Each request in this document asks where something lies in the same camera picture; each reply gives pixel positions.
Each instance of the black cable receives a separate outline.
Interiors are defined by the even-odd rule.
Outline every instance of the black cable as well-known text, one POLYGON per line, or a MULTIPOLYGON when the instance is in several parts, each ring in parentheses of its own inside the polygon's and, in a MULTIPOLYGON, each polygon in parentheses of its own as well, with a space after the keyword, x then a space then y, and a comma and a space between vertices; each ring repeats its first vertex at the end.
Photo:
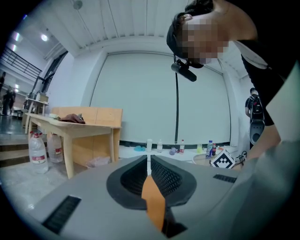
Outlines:
POLYGON ((178 122, 179 122, 179 92, 178 92, 178 77, 177 73, 175 73, 176 77, 176 128, 175 128, 175 144, 177 144, 178 140, 178 122))

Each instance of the black hair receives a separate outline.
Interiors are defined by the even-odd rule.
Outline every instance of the black hair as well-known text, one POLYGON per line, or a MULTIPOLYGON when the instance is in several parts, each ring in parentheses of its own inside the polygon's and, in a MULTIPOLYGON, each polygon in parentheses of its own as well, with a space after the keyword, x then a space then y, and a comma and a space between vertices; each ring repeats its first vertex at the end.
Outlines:
POLYGON ((255 88, 251 88, 250 89, 250 94, 252 94, 252 92, 255 91, 255 90, 256 90, 255 88))
POLYGON ((212 12, 213 10, 213 2, 212 0, 194 0, 190 4, 188 4, 183 13, 178 13, 175 15, 172 25, 174 29, 174 34, 181 30, 184 14, 191 14, 192 16, 203 15, 212 12))

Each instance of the black shirt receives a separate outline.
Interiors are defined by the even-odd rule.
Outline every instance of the black shirt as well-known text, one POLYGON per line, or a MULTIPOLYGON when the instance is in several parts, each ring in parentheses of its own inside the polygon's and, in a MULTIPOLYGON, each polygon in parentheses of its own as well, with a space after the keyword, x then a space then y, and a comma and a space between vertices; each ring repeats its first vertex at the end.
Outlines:
POLYGON ((256 95, 256 94, 252 94, 251 96, 252 97, 248 97, 248 99, 246 100, 246 103, 245 103, 245 107, 247 107, 249 109, 251 109, 251 107, 252 107, 253 99, 258 97, 258 95, 256 95))
POLYGON ((228 0, 247 13, 257 29, 257 40, 242 40, 242 44, 258 54, 268 64, 260 69, 243 57, 243 63, 252 84, 258 92, 266 126, 273 121, 266 106, 273 99, 293 68, 299 52, 295 24, 298 14, 292 2, 278 4, 271 0, 228 0))

